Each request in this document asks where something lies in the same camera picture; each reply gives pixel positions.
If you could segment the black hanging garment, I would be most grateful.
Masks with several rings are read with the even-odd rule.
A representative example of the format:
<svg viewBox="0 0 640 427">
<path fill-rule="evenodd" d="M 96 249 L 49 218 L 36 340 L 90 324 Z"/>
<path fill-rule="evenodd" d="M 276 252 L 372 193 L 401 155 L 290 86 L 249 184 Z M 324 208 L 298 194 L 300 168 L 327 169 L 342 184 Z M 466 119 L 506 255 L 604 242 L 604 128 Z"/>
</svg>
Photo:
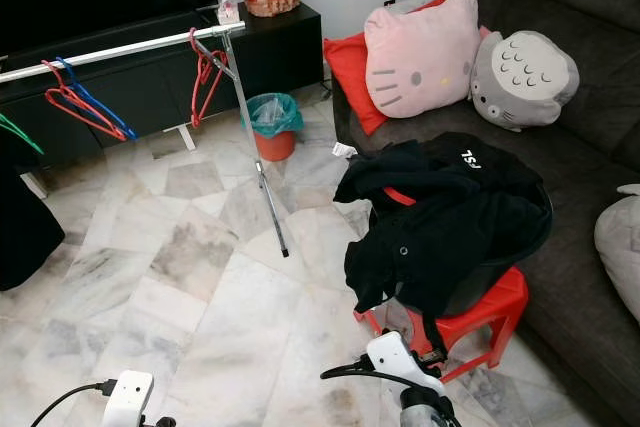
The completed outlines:
<svg viewBox="0 0 640 427">
<path fill-rule="evenodd" d="M 31 279 L 65 240 L 44 200 L 22 179 L 38 167 L 38 153 L 8 130 L 0 134 L 0 289 Z"/>
</svg>

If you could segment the grey Totoro cushion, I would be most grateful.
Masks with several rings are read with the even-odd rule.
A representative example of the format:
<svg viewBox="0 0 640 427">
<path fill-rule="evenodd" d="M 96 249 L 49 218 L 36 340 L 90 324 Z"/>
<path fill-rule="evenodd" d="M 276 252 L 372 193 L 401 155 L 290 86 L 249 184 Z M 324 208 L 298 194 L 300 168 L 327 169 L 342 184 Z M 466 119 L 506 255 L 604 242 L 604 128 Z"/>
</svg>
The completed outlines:
<svg viewBox="0 0 640 427">
<path fill-rule="evenodd" d="M 548 37 L 492 31 L 477 49 L 468 99 L 490 124 L 520 133 L 556 122 L 579 85 L 576 62 Z"/>
</svg>

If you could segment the silver clothes rack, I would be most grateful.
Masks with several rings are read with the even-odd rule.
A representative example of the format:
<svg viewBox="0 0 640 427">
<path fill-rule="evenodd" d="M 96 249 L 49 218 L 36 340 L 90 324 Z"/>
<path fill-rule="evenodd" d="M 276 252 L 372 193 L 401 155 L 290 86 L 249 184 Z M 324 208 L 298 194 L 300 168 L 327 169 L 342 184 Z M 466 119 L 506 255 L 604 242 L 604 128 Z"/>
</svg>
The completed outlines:
<svg viewBox="0 0 640 427">
<path fill-rule="evenodd" d="M 127 44 L 127 46 L 118 46 L 109 49 L 100 49 L 100 51 L 84 53 L 84 55 L 73 56 L 70 58 L 56 58 L 55 61 L 42 61 L 41 65 L 32 65 L 23 67 L 23 69 L 13 69 L 0 72 L 0 84 L 8 83 L 8 81 L 17 81 L 24 78 L 32 78 L 35 75 L 55 74 L 59 69 L 73 69 L 88 63 L 101 62 L 106 60 L 114 60 L 114 58 L 137 55 L 151 49 L 160 49 L 170 46 L 178 46 L 178 44 L 186 42 L 195 49 L 196 55 L 202 60 L 212 63 L 220 72 L 223 72 L 227 78 L 233 81 L 236 88 L 236 98 L 239 107 L 239 117 L 241 117 L 242 126 L 246 131 L 246 136 L 253 142 L 255 140 L 255 131 L 252 129 L 252 119 L 250 108 L 248 108 L 247 99 L 244 98 L 244 88 L 241 76 L 236 65 L 236 52 L 234 52 L 233 44 L 230 42 L 230 33 L 246 28 L 246 23 L 233 23 L 227 25 L 207 26 L 205 29 L 189 29 L 187 33 L 178 33 L 169 35 L 169 37 L 159 37 L 154 39 L 142 40 Z M 200 42 L 201 39 L 216 37 L 221 39 L 223 43 L 223 51 L 227 60 L 220 60 L 219 57 L 212 55 L 209 48 Z"/>
</svg>

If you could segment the blue plastic hanger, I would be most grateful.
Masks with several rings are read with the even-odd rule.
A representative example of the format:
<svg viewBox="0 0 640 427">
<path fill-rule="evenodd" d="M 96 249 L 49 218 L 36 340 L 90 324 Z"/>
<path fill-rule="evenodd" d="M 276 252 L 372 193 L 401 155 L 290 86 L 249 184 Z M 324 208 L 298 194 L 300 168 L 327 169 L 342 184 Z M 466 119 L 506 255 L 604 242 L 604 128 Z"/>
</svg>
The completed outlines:
<svg viewBox="0 0 640 427">
<path fill-rule="evenodd" d="M 58 84 L 60 97 L 70 103 L 67 110 L 70 115 L 119 142 L 131 142 L 138 138 L 132 127 L 118 113 L 106 107 L 105 103 L 93 97 L 90 90 L 84 87 L 78 80 L 72 63 L 63 57 L 56 57 L 55 61 L 60 63 L 61 71 L 67 75 L 65 79 L 59 76 Z"/>
</svg>

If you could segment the pink cat face cushion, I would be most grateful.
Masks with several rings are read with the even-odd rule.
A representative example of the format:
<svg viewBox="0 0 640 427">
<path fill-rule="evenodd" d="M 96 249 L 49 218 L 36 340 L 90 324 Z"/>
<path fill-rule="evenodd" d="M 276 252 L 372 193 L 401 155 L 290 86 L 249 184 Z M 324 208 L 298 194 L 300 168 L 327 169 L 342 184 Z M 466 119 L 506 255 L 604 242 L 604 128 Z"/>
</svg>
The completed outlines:
<svg viewBox="0 0 640 427">
<path fill-rule="evenodd" d="M 380 113 L 408 119 L 466 97 L 483 39 L 477 0 L 444 0 L 411 14 L 376 8 L 364 34 L 367 93 Z"/>
</svg>

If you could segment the green plastic hanger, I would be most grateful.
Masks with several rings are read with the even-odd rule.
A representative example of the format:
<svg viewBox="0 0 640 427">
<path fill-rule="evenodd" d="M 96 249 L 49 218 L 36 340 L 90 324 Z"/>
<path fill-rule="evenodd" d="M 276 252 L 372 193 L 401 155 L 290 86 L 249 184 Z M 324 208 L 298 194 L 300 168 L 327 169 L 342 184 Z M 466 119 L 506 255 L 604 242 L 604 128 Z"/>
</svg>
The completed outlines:
<svg viewBox="0 0 640 427">
<path fill-rule="evenodd" d="M 15 122 L 10 120 L 8 116 L 4 115 L 4 113 L 0 113 L 0 124 L 4 130 L 8 131 L 8 133 L 12 134 L 13 136 L 17 136 L 17 138 L 20 140 L 23 140 L 23 143 L 26 143 L 28 145 L 28 148 L 31 148 L 32 151 L 37 154 L 37 156 L 42 156 L 42 154 L 44 154 L 44 148 L 42 148 L 40 144 L 35 142 L 35 140 L 33 140 L 31 136 L 29 136 L 26 131 L 22 129 L 22 127 L 19 127 L 17 124 L 15 124 Z"/>
</svg>

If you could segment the black jacket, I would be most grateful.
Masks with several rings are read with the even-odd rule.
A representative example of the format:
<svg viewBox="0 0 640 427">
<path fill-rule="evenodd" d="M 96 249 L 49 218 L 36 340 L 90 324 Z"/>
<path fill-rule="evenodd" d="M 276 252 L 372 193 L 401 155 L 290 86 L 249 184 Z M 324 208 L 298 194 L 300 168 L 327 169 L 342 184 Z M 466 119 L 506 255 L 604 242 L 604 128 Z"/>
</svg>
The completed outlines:
<svg viewBox="0 0 640 427">
<path fill-rule="evenodd" d="M 443 316 L 472 273 L 529 257 L 554 218 L 539 174 L 466 133 L 390 144 L 353 159 L 334 200 L 372 206 L 369 229 L 344 257 L 357 312 L 397 299 Z"/>
</svg>

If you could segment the black TV console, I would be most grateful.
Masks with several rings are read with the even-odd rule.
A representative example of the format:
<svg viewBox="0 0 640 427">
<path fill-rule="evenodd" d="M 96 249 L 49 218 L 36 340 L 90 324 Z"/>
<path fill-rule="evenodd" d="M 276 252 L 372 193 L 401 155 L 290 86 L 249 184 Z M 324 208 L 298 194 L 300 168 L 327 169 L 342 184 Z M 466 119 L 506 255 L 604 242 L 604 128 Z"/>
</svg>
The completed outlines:
<svg viewBox="0 0 640 427">
<path fill-rule="evenodd" d="M 239 12 L 246 23 L 229 35 L 236 55 L 239 78 L 246 97 L 293 90 L 323 80 L 323 16 L 307 5 L 275 17 L 255 17 Z M 3 69 L 40 66 L 55 55 L 74 58 L 83 53 L 127 46 L 142 40 L 186 34 L 191 28 L 215 25 L 214 12 L 207 10 L 120 26 L 55 46 L 13 56 Z M 197 56 L 187 40 L 175 46 L 151 49 L 110 60 L 74 62 L 79 83 L 110 111 L 118 113 L 140 136 L 184 124 L 189 120 L 189 99 L 197 78 Z M 46 90 L 56 81 L 42 69 L 32 78 L 1 85 L 1 112 L 29 138 L 41 145 L 41 166 L 61 165 L 100 154 L 116 145 L 116 139 L 84 124 L 46 101 Z"/>
</svg>

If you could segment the red cushion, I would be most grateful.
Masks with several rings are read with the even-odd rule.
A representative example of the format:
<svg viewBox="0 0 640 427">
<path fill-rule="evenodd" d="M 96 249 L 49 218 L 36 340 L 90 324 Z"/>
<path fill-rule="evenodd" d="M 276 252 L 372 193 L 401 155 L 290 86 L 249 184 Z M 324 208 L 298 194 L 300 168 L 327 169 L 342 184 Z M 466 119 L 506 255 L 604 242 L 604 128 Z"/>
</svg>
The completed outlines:
<svg viewBox="0 0 640 427">
<path fill-rule="evenodd" d="M 439 5 L 443 1 L 431 0 L 412 12 Z M 486 31 L 481 28 L 480 20 L 479 29 L 481 35 Z M 385 122 L 392 120 L 390 117 L 385 116 L 384 113 L 376 110 L 374 103 L 371 101 L 369 90 L 367 90 L 365 74 L 369 51 L 367 51 L 364 31 L 346 39 L 325 39 L 323 42 L 323 55 L 325 61 L 328 61 L 330 69 L 332 69 L 338 87 L 346 97 L 349 110 L 355 115 L 357 125 L 362 133 L 370 136 Z"/>
</svg>

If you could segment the white tissue box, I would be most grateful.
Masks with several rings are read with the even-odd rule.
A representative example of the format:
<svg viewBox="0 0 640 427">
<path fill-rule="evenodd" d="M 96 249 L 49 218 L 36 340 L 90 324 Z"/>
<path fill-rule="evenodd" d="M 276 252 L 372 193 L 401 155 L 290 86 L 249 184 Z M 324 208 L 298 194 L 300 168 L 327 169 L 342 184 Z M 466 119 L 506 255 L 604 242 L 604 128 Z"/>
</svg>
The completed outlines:
<svg viewBox="0 0 640 427">
<path fill-rule="evenodd" d="M 238 3 L 236 0 L 219 0 L 216 6 L 216 17 L 219 25 L 232 25 L 241 23 Z"/>
</svg>

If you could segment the red plastic hanger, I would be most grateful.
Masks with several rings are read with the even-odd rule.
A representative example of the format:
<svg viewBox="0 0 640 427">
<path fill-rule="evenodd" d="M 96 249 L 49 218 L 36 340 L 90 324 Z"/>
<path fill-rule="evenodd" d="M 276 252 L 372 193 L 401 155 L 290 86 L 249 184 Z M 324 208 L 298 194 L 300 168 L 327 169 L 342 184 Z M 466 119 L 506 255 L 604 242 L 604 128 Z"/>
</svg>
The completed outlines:
<svg viewBox="0 0 640 427">
<path fill-rule="evenodd" d="M 46 102 L 52 107 L 119 142 L 133 139 L 114 112 L 91 99 L 91 94 L 78 83 L 74 72 L 64 65 L 63 58 L 56 57 L 54 62 L 42 60 L 41 63 L 55 76 L 55 87 L 47 89 L 44 94 Z"/>
<path fill-rule="evenodd" d="M 196 29 L 188 31 L 189 48 L 195 52 L 196 78 L 189 99 L 189 125 L 200 126 L 209 111 L 212 98 L 218 92 L 218 85 L 229 60 L 227 53 L 220 49 L 209 49 L 195 37 Z"/>
</svg>

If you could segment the red plastic stool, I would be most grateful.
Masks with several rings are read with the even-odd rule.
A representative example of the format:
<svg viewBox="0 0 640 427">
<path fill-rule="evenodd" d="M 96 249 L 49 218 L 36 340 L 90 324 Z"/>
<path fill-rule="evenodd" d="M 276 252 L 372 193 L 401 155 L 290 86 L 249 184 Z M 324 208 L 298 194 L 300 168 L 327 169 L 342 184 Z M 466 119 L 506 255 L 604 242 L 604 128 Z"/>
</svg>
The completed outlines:
<svg viewBox="0 0 640 427">
<path fill-rule="evenodd" d="M 511 268 L 466 312 L 438 319 L 426 314 L 410 313 L 413 337 L 406 346 L 422 369 L 443 383 L 456 380 L 477 367 L 497 368 L 506 354 L 509 341 L 515 336 L 527 303 L 529 286 L 524 273 Z M 476 354 L 475 358 L 449 368 L 448 360 L 444 358 L 445 351 L 451 350 L 468 335 L 485 328 L 489 331 L 486 349 Z M 372 368 L 367 355 L 362 357 L 362 364 Z"/>
</svg>

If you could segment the light grey cushion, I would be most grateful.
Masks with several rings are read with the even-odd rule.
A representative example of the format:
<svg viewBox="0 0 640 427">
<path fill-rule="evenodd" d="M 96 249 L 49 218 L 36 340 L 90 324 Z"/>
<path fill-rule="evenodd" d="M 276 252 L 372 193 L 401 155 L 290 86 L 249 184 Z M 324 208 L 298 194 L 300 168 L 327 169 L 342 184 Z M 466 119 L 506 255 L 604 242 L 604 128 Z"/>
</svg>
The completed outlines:
<svg viewBox="0 0 640 427">
<path fill-rule="evenodd" d="M 596 218 L 596 252 L 623 302 L 640 307 L 640 184 L 618 186 L 620 200 Z"/>
</svg>

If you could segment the red bin teal liner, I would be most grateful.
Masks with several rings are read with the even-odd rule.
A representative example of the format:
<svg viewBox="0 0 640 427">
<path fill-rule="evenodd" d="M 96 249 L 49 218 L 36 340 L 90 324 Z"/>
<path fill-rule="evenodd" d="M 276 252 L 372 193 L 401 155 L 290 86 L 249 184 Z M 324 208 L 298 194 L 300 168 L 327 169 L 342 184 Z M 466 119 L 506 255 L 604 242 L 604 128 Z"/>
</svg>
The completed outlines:
<svg viewBox="0 0 640 427">
<path fill-rule="evenodd" d="M 300 107 L 292 95 L 264 93 L 247 99 L 250 127 L 260 156 L 279 162 L 292 156 L 297 133 L 305 126 Z"/>
</svg>

